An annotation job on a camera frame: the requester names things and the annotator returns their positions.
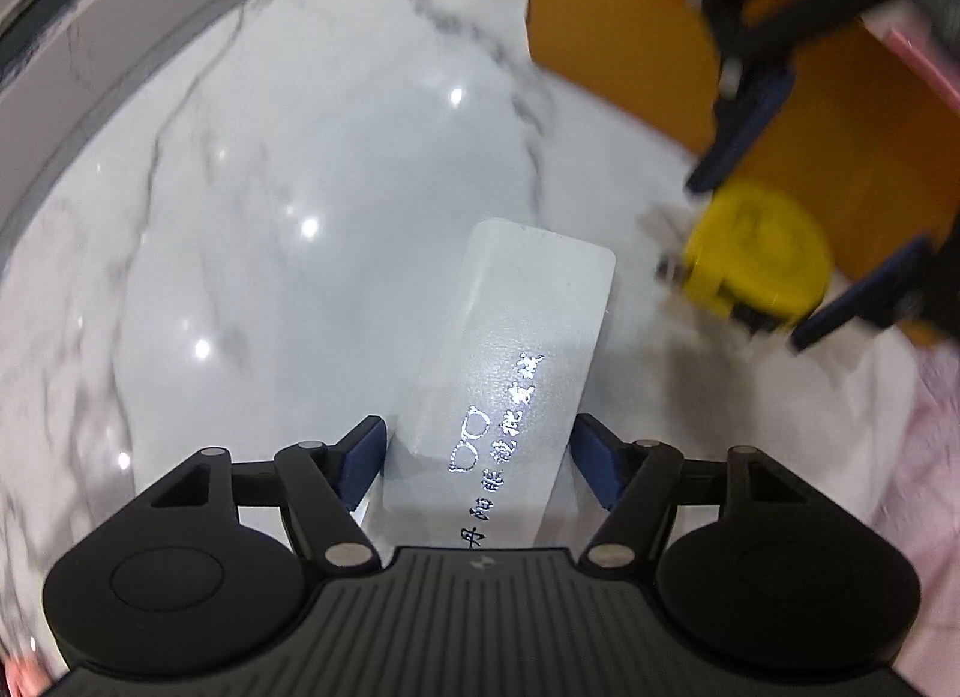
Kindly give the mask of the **long white box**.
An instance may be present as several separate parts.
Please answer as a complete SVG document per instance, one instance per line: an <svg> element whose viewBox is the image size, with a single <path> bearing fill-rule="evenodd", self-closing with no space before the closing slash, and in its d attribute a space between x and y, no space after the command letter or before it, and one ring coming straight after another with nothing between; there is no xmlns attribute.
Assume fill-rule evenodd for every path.
<svg viewBox="0 0 960 697"><path fill-rule="evenodd" d="M617 258L555 232L473 227L446 329L398 416L370 508L393 548L528 548L596 352Z"/></svg>

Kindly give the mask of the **yellow tape measure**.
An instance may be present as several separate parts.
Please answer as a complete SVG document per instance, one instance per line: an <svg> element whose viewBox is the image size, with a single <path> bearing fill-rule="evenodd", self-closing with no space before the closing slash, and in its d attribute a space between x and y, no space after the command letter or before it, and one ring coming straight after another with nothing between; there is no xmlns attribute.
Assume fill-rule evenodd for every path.
<svg viewBox="0 0 960 697"><path fill-rule="evenodd" d="M683 250L661 256L656 276L750 333L776 333L792 330L822 305L833 255L797 201L744 181L715 193Z"/></svg>

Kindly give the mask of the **large orange storage box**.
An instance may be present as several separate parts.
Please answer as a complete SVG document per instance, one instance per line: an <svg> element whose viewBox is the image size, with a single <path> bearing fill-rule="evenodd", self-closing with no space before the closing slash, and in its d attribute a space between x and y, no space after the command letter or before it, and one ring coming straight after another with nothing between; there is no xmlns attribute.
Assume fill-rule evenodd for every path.
<svg viewBox="0 0 960 697"><path fill-rule="evenodd" d="M529 0L532 58L695 156L658 273L805 351L958 333L958 0Z"/></svg>

